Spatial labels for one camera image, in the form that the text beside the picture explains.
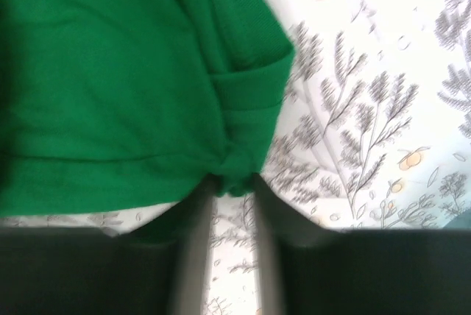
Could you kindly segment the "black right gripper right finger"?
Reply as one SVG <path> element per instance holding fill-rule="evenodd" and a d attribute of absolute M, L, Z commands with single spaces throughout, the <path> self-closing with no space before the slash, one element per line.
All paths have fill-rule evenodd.
<path fill-rule="evenodd" d="M 350 232 L 329 230 L 252 177 L 258 278 L 265 314 L 352 314 L 342 257 Z"/>

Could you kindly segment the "green t shirt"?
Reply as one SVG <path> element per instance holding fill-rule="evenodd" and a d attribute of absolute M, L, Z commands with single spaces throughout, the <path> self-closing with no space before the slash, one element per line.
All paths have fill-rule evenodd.
<path fill-rule="evenodd" d="M 293 57 L 264 0 L 1 0 L 1 214 L 250 192 Z"/>

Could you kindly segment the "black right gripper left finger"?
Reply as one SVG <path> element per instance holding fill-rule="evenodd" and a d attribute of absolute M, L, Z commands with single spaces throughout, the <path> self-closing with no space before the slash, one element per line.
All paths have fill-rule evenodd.
<path fill-rule="evenodd" d="M 118 236 L 111 314 L 200 314 L 216 190 L 216 177 L 204 177 L 182 202 Z"/>

